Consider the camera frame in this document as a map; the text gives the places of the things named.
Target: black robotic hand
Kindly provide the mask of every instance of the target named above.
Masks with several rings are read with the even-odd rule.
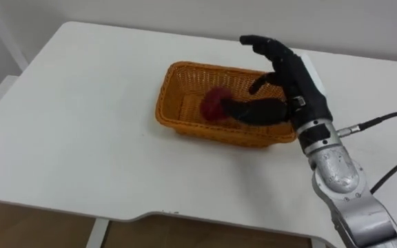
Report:
[[[227,115],[248,125],[274,125],[291,121],[296,129],[314,119],[332,120],[325,97],[316,88],[302,59],[291,49],[277,40],[256,35],[241,36],[240,43],[251,45],[253,51],[265,56],[274,68],[274,72],[256,79],[249,93],[255,94],[261,86],[271,83],[283,88],[287,100],[238,102],[223,99],[221,105]]]

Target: white table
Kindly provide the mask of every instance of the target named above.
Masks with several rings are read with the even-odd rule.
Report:
[[[397,110],[397,62],[296,51],[318,70],[337,127]],[[0,100],[0,201],[122,221],[178,214],[343,247],[297,142],[243,149],[156,122],[176,61],[270,70],[234,41],[64,24]],[[345,144],[373,185],[397,163],[397,119]],[[397,174],[376,196],[397,221]]]

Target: table leg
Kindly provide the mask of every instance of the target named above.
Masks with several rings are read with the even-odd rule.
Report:
[[[109,223],[110,221],[106,219],[96,219],[85,248],[101,248]]]
[[[312,248],[327,248],[325,243],[317,238],[310,239],[312,243]]]

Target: black cable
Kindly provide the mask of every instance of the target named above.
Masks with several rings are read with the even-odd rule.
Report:
[[[361,131],[366,130],[367,128],[373,127],[383,121],[386,121],[390,118],[393,117],[397,117],[397,112],[391,113],[391,114],[386,114],[384,116],[375,118],[373,120],[364,122],[359,124],[359,128]],[[387,172],[370,190],[370,193],[374,194],[376,192],[376,190],[378,190],[381,186],[383,186],[383,184],[391,177],[393,176],[395,173],[397,172],[397,166],[393,167],[393,169],[391,169],[389,172]]]

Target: metal arm segment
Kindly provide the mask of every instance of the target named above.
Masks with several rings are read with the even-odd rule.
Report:
[[[335,229],[347,247],[397,248],[397,224],[385,207],[370,193],[362,167],[354,162],[332,122],[315,120],[301,126],[328,130],[329,138],[304,148],[314,170],[312,186],[330,209]]]

